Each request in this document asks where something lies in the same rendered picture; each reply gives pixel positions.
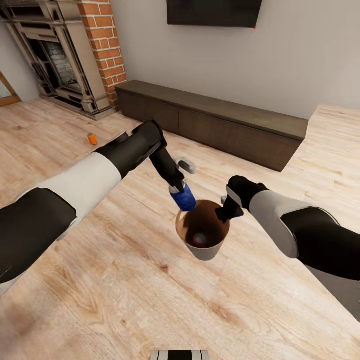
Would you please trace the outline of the trash can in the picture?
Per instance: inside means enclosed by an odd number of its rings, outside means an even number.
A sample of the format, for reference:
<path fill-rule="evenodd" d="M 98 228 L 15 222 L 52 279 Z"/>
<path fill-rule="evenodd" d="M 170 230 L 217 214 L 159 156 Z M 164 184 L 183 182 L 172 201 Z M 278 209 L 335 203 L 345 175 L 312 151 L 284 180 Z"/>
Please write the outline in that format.
<path fill-rule="evenodd" d="M 212 261 L 230 233 L 230 219 L 225 222 L 219 220 L 215 212 L 221 207 L 212 200 L 197 199 L 194 210 L 187 213 L 180 210 L 176 216 L 177 235 L 198 260 Z M 208 237 L 208 248 L 205 250 L 192 247 L 193 236 L 201 232 Z"/>

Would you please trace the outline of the can of soda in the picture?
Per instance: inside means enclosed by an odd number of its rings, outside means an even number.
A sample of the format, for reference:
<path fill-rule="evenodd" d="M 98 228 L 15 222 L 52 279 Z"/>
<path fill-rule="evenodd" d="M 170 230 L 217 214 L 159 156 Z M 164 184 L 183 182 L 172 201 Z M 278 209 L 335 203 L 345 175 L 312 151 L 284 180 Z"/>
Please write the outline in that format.
<path fill-rule="evenodd" d="M 197 248 L 207 248 L 208 236 L 203 232 L 197 232 L 193 236 L 192 245 Z"/>
<path fill-rule="evenodd" d="M 89 139 L 91 145 L 94 145 L 94 146 L 95 146 L 96 144 L 98 144 L 98 142 L 97 142 L 97 140 L 96 140 L 96 137 L 95 137 L 95 135 L 94 135 L 93 133 L 88 133 L 87 138 Z M 208 248 L 208 240 L 207 240 L 206 246 L 207 246 L 207 248 Z M 193 245 L 192 245 L 192 247 L 193 247 L 193 248 L 196 248 L 196 249 L 201 249 L 201 250 L 207 249 L 207 248 L 197 248 L 197 247 L 194 247 Z"/>
<path fill-rule="evenodd" d="M 193 211 L 197 207 L 197 200 L 195 199 L 188 184 L 183 180 L 181 181 L 184 189 L 184 193 L 181 193 L 176 186 L 168 186 L 169 193 L 183 213 Z"/>

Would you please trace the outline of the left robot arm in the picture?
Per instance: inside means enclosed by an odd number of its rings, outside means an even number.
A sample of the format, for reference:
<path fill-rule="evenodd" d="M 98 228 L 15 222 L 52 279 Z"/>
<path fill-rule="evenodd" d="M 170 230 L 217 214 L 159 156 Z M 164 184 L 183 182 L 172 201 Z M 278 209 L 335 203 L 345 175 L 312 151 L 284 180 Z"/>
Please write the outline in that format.
<path fill-rule="evenodd" d="M 101 201 L 147 158 L 183 194 L 185 176 L 197 166 L 185 156 L 172 158 L 155 120 L 123 131 L 85 158 L 21 192 L 0 209 L 0 298 L 55 240 L 64 240 Z"/>

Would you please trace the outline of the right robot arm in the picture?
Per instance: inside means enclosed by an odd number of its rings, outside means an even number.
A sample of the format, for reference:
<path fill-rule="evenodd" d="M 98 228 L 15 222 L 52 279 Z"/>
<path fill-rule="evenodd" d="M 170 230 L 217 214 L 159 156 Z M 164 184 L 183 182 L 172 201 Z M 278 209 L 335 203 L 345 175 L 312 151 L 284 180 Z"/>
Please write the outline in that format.
<path fill-rule="evenodd" d="M 233 177 L 214 211 L 220 221 L 250 212 L 275 245 L 300 260 L 360 323 L 360 234 L 342 227 L 322 207 L 268 189 L 244 176 Z"/>

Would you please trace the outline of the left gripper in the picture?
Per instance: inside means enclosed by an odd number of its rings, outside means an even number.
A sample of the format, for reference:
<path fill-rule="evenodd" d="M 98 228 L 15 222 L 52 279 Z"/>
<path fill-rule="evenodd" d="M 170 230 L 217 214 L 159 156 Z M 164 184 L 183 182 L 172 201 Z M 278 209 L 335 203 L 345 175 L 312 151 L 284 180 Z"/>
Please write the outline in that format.
<path fill-rule="evenodd" d="M 170 155 L 165 162 L 159 165 L 154 165 L 154 167 L 161 175 L 161 177 L 165 179 L 172 187 L 176 186 L 176 188 L 182 194 L 184 193 L 185 190 L 182 181 L 185 179 L 185 176 L 177 169 L 175 162 Z"/>

